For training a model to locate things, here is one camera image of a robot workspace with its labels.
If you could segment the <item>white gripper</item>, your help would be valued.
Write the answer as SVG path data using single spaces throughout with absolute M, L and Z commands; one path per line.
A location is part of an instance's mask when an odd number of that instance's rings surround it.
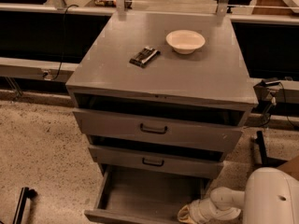
M 232 220 L 241 213 L 238 208 L 220 210 L 210 199 L 196 200 L 178 211 L 178 221 L 184 224 L 206 224 L 212 219 Z

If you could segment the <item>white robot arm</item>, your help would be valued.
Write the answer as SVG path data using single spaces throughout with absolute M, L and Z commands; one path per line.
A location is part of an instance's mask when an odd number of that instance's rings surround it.
M 231 220 L 243 213 L 242 224 L 299 224 L 299 181 L 275 168 L 254 171 L 244 191 L 218 187 L 208 198 L 178 211 L 178 221 L 206 224 Z

